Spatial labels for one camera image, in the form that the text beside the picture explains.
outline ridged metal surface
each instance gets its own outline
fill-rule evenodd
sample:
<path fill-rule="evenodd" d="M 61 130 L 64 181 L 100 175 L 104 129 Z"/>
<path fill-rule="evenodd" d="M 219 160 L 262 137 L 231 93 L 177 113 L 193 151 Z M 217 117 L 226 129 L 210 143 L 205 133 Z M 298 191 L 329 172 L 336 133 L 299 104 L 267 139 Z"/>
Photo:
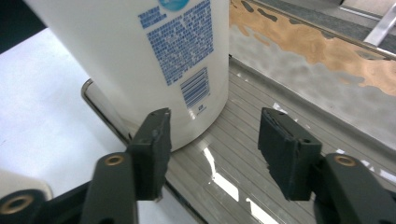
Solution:
<path fill-rule="evenodd" d="M 230 24 L 234 58 L 396 153 L 393 55 L 255 1 L 233 0 Z"/>
<path fill-rule="evenodd" d="M 284 199 L 257 149 L 264 106 L 288 112 L 323 143 L 324 154 L 344 151 L 373 169 L 384 187 L 396 190 L 395 158 L 385 148 L 272 79 L 231 60 L 224 110 L 204 134 L 172 153 L 166 175 L 182 201 L 208 223 L 270 223 L 270 219 L 316 223 L 312 202 Z"/>

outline brass screw hole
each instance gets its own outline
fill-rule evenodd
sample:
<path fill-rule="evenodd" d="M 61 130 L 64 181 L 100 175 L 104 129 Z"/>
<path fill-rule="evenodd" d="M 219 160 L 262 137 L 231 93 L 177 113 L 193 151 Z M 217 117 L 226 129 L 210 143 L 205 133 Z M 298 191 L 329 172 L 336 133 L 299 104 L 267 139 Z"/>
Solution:
<path fill-rule="evenodd" d="M 123 162 L 123 157 L 119 155 L 111 156 L 105 160 L 106 165 L 118 165 L 122 162 Z"/>
<path fill-rule="evenodd" d="M 356 166 L 356 162 L 346 156 L 335 156 L 335 161 L 345 166 Z"/>
<path fill-rule="evenodd" d="M 20 195 L 6 201 L 0 208 L 0 214 L 10 215 L 25 209 L 33 202 L 33 196 L 29 194 Z"/>

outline metal tray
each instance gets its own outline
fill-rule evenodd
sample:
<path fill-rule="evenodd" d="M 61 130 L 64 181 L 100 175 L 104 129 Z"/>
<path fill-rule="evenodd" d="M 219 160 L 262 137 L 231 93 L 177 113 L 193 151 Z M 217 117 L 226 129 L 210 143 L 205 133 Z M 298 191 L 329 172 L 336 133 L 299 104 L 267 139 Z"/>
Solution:
<path fill-rule="evenodd" d="M 198 221 L 316 223 L 312 202 L 288 202 L 269 175 L 257 149 L 262 107 L 287 112 L 323 143 L 323 154 L 354 156 L 385 188 L 396 190 L 396 158 L 387 147 L 236 59 L 230 60 L 229 75 L 224 110 L 201 136 L 172 153 L 166 175 L 168 188 Z M 82 95 L 127 144 L 127 131 L 92 81 Z"/>

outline gray floor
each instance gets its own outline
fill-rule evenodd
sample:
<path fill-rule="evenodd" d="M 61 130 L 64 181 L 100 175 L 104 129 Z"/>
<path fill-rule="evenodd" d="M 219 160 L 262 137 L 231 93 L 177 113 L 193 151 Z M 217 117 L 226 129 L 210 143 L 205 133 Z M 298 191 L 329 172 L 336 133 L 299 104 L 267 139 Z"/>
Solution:
<path fill-rule="evenodd" d="M 256 0 L 314 24 L 334 30 L 360 41 L 370 34 L 378 21 L 365 18 L 339 8 L 340 0 Z M 396 52 L 396 29 L 390 32 L 379 46 Z"/>

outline white surface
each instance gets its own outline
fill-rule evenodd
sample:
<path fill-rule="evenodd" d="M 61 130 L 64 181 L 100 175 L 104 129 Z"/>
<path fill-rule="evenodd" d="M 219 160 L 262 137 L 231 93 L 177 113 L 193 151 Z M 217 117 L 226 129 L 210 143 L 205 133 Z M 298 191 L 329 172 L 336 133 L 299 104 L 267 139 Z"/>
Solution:
<path fill-rule="evenodd" d="M 169 107 L 172 110 L 171 138 L 175 150 L 203 133 L 224 107 L 228 97 L 228 20 L 225 20 L 229 13 L 228 0 L 210 1 L 214 51 L 169 86 L 148 39 L 148 33 L 184 16 L 184 13 L 197 5 L 208 3 L 207 0 L 190 0 L 180 11 L 160 7 L 160 13 L 166 14 L 166 19 L 146 29 L 142 28 L 138 16 L 158 7 L 160 3 L 157 0 L 141 1 L 138 4 L 129 0 L 25 1 L 80 62 L 114 105 L 132 134 L 136 133 L 148 113 Z M 182 23 L 186 27 L 191 25 L 186 21 Z M 186 37 L 181 37 L 181 34 L 178 37 L 172 36 L 169 42 L 190 36 L 206 36 L 204 32 L 185 35 Z M 179 62 L 184 58 L 181 53 L 179 50 L 163 57 L 175 59 L 175 66 L 188 64 L 188 61 Z M 193 107 L 187 108 L 180 84 L 205 67 L 208 71 L 210 94 Z"/>
<path fill-rule="evenodd" d="M 48 29 L 0 55 L 0 169 L 41 179 L 56 197 L 89 181 L 100 157 L 125 149 L 80 97 L 87 79 Z M 139 203 L 139 216 L 194 223 L 166 191 L 160 203 Z"/>
<path fill-rule="evenodd" d="M 17 175 L 13 172 L 0 169 L 0 199 L 18 190 L 39 189 L 44 193 L 46 200 L 52 199 L 50 187 L 42 180 Z"/>

